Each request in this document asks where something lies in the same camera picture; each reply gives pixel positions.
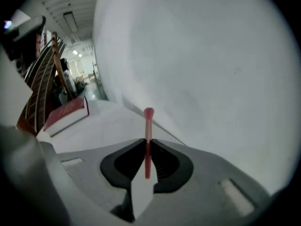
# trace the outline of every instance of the fluorescent light fixture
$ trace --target fluorescent light fixture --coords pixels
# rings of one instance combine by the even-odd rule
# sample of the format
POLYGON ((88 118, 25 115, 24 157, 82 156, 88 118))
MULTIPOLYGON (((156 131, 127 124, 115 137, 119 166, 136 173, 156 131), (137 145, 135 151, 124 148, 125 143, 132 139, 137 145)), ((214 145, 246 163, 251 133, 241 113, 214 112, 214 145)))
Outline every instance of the fluorescent light fixture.
POLYGON ((73 13, 72 12, 64 13, 63 16, 64 19, 66 20, 67 25, 70 27, 71 31, 78 32, 79 30, 77 28, 73 13))

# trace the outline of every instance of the ceiling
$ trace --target ceiling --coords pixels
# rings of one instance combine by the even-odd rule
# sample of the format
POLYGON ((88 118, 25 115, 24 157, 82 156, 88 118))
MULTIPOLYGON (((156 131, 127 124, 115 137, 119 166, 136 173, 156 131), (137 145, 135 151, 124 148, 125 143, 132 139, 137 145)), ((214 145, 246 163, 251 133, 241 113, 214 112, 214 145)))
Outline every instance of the ceiling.
POLYGON ((41 5, 52 16, 61 28, 59 36, 68 41, 65 55, 73 56, 72 51, 78 50, 83 56, 94 55, 92 29, 96 0, 40 0, 41 5), (73 12, 78 32, 72 32, 63 14, 73 12))

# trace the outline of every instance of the pink tip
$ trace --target pink tip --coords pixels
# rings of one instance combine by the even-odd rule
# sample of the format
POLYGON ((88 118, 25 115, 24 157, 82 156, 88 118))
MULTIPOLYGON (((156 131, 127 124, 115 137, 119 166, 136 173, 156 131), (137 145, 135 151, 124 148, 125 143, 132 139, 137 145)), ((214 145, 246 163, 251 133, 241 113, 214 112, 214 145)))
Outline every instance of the pink tip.
POLYGON ((148 107, 144 110, 144 117, 147 120, 152 120, 152 117, 154 116, 155 110, 151 107, 148 107))

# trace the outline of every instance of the floor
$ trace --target floor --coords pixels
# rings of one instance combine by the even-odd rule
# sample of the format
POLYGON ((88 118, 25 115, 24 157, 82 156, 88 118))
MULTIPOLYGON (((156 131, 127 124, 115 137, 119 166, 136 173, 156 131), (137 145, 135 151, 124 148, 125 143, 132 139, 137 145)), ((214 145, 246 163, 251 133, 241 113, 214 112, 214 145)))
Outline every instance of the floor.
POLYGON ((103 87, 95 82, 86 85, 80 95, 85 96, 87 100, 108 100, 103 87))

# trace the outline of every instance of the white curved panel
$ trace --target white curved panel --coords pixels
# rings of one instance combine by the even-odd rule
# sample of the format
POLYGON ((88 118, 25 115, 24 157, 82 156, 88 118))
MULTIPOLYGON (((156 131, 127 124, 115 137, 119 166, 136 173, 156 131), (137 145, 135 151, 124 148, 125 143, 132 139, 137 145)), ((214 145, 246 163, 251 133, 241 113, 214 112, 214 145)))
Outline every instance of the white curved panel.
POLYGON ((299 156, 300 54, 270 0, 97 0, 109 100, 213 152, 270 193, 299 156))

